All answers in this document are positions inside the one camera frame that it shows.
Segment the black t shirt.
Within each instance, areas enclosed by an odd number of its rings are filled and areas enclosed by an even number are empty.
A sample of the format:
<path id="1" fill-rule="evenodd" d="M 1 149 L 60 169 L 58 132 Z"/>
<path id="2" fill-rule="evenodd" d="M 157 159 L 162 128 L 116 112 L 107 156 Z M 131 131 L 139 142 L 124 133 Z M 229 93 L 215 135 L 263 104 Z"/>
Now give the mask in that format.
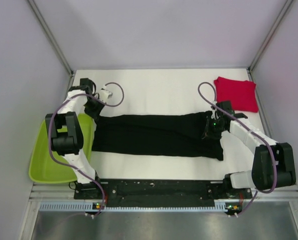
<path id="1" fill-rule="evenodd" d="M 223 161 L 220 140 L 205 135 L 211 114 L 206 111 L 184 115 L 101 116 L 96 123 L 92 151 Z"/>

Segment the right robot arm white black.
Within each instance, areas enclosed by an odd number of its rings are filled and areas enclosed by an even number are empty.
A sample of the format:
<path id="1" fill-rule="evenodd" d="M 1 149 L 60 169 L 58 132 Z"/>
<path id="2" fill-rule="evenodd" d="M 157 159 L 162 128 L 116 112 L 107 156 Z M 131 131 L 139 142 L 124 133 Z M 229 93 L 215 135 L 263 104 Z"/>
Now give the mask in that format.
<path id="1" fill-rule="evenodd" d="M 294 153 L 289 143 L 280 143 L 265 135 L 245 114 L 235 113 L 230 101 L 218 102 L 211 107 L 215 116 L 207 116 L 202 136 L 219 140 L 227 131 L 253 154 L 250 170 L 225 175 L 222 192 L 226 197 L 234 198 L 241 189 L 271 192 L 296 184 Z"/>

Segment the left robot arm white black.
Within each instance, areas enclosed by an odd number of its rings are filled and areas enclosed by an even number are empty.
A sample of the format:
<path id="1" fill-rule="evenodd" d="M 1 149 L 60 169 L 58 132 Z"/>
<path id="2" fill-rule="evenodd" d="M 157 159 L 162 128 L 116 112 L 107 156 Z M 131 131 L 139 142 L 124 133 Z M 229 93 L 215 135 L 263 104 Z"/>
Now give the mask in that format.
<path id="1" fill-rule="evenodd" d="M 94 86 L 91 79 L 82 78 L 80 85 L 69 89 L 56 112 L 45 116 L 45 124 L 50 157 L 54 162 L 71 168 L 77 182 L 86 185 L 86 194 L 95 199 L 102 194 L 103 187 L 96 182 L 98 174 L 84 153 L 84 136 L 78 115 L 84 109 L 92 118 L 98 118 L 113 93 L 106 86 L 93 92 Z"/>

